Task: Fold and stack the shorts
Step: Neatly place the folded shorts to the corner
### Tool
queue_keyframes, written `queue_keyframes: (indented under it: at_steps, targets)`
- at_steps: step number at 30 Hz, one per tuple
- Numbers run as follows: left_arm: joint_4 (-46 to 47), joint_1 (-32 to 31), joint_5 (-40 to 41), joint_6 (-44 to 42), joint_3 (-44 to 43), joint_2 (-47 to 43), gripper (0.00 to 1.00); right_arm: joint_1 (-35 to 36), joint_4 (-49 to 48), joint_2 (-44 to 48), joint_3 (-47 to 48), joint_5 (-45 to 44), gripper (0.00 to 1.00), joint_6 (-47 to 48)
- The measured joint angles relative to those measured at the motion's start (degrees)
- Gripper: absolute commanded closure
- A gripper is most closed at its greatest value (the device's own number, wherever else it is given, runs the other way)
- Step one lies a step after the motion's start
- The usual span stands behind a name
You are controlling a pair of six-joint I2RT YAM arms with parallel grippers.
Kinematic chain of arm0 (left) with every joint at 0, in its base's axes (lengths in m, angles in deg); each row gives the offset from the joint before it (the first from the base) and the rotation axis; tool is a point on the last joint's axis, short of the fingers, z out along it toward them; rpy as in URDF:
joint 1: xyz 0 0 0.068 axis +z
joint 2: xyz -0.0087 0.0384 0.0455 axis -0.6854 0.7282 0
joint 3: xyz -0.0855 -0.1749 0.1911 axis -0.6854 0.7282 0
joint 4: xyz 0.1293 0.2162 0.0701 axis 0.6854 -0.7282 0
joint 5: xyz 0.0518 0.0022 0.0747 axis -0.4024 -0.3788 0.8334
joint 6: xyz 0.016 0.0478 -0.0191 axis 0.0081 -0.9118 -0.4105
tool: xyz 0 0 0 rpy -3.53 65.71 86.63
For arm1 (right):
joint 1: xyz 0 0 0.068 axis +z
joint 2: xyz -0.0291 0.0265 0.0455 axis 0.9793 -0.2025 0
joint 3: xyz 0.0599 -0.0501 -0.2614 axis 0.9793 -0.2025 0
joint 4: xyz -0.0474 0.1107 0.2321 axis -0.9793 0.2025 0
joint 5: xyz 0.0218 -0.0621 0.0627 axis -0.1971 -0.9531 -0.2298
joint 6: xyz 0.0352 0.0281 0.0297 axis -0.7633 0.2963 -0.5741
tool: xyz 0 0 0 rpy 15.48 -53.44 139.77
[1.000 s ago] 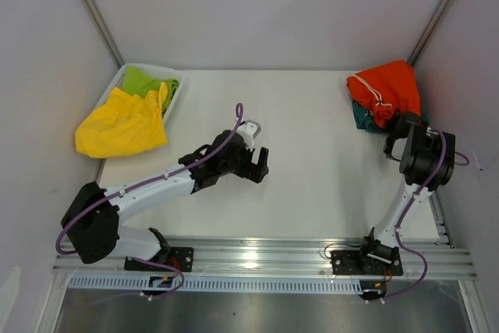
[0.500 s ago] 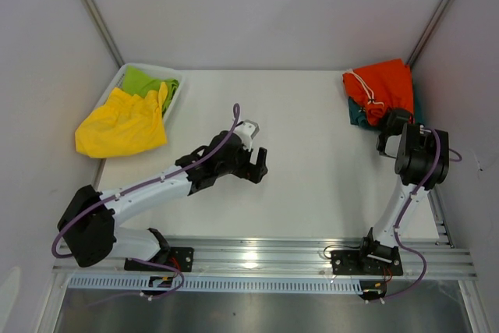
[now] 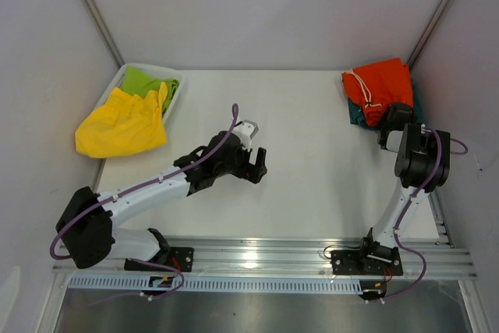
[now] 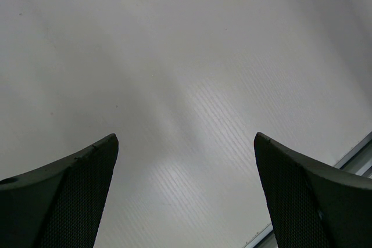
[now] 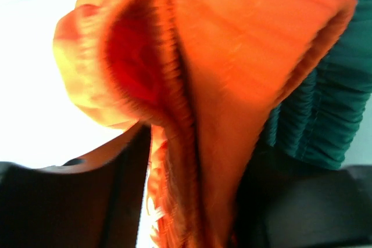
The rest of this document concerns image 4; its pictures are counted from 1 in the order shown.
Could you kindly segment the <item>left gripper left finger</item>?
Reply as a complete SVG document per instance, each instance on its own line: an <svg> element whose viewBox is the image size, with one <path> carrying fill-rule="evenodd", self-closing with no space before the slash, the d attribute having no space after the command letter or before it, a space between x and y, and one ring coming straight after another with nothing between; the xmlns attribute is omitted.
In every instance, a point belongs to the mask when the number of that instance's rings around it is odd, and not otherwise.
<svg viewBox="0 0 372 248"><path fill-rule="evenodd" d="M93 247L119 152L110 134L1 181L1 247Z"/></svg>

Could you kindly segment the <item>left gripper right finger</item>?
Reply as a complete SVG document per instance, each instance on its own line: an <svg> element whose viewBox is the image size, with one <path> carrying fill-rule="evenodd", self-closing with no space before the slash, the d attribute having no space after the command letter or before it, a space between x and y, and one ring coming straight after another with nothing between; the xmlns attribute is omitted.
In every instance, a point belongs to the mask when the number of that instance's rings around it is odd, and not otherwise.
<svg viewBox="0 0 372 248"><path fill-rule="evenodd" d="M278 247L371 247L371 179L258 132L256 165Z"/></svg>

